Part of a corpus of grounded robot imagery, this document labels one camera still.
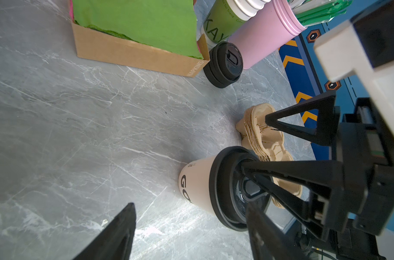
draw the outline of green cup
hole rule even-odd
[[[247,1],[216,0],[202,27],[202,33],[206,35],[209,45],[215,46],[227,39],[249,18],[255,16],[268,0],[250,0],[251,3],[257,2],[255,7]]]

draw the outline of cable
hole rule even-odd
[[[325,256],[325,257],[330,258],[331,260],[337,260],[337,259],[335,259],[334,257],[332,257],[331,255],[329,255],[329,254],[327,254],[327,253],[325,253],[325,252],[319,251],[319,250],[317,250],[317,249],[311,248],[311,251],[312,251],[312,252],[316,252],[317,254],[321,255],[321,258],[322,258],[322,259],[323,259],[323,256]]]

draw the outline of paper coffee cup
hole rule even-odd
[[[261,209],[265,210],[270,202],[270,196],[241,172],[242,162],[258,160],[243,147],[228,147],[216,156],[187,164],[178,178],[179,190],[189,202],[214,214],[225,226],[245,231],[246,205],[254,200],[246,187],[257,187],[256,203]]]
[[[216,0],[207,15],[202,33],[211,47],[227,40],[242,24],[254,17],[270,0]]]

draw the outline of pink cup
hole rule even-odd
[[[229,42],[242,54],[243,68],[249,69],[305,29],[287,0],[272,0],[232,34]]]

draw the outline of cardboard box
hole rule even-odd
[[[204,35],[197,44],[204,60],[121,39],[72,23],[77,56],[146,70],[194,77],[210,61]]]

